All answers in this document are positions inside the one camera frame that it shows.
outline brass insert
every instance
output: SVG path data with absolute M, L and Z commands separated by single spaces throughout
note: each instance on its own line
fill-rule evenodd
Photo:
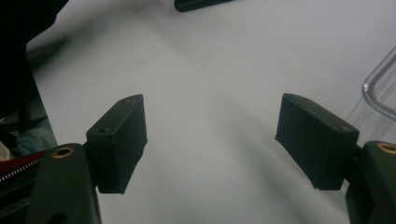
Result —
M 378 143 L 376 146 L 384 152 L 396 155 L 396 146 L 393 144 Z
M 52 153 L 53 159 L 62 159 L 73 154 L 75 150 L 72 147 L 62 147 Z

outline clear plastic container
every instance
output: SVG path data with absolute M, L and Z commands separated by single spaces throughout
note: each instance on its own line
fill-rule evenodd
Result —
M 361 131 L 358 144 L 372 140 L 396 144 L 396 48 L 364 80 L 361 94 L 346 118 Z

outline black object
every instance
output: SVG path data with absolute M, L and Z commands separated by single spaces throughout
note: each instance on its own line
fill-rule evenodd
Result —
M 175 9 L 179 12 L 186 12 L 231 1 L 232 0 L 175 0 Z
M 359 131 L 304 97 L 284 94 L 276 140 L 314 188 L 340 189 L 349 182 L 346 204 L 352 224 L 396 223 L 396 146 L 356 145 Z
M 38 170 L 0 188 L 0 197 L 18 198 L 1 206 L 0 222 L 101 223 L 95 188 L 124 193 L 147 143 L 143 96 L 118 101 L 87 139 L 48 150 Z
M 26 44 L 47 30 L 68 0 L 2 1 L 0 7 L 0 119 L 19 111 L 19 133 L 26 130 L 26 104 L 38 90 L 26 61 Z

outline white surface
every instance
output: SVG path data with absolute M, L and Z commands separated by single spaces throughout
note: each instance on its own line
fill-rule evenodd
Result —
M 148 144 L 104 223 L 348 223 L 344 191 L 312 188 L 274 140 L 282 93 L 344 118 L 396 44 L 393 0 L 71 1 L 30 49 L 65 47 L 35 73 L 58 144 L 119 99 L 145 97 Z

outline screw hole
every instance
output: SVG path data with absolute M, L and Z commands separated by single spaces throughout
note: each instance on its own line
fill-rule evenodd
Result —
M 52 153 L 52 158 L 61 159 L 70 156 L 75 150 L 72 147 L 63 147 Z
M 376 145 L 379 149 L 390 154 L 396 154 L 396 146 L 389 143 L 378 143 Z
M 110 130 L 108 128 L 103 128 L 101 130 L 99 130 L 99 133 L 108 133 L 110 132 Z
M 65 223 L 67 219 L 68 216 L 66 213 L 58 213 L 50 218 L 48 224 L 62 224 Z

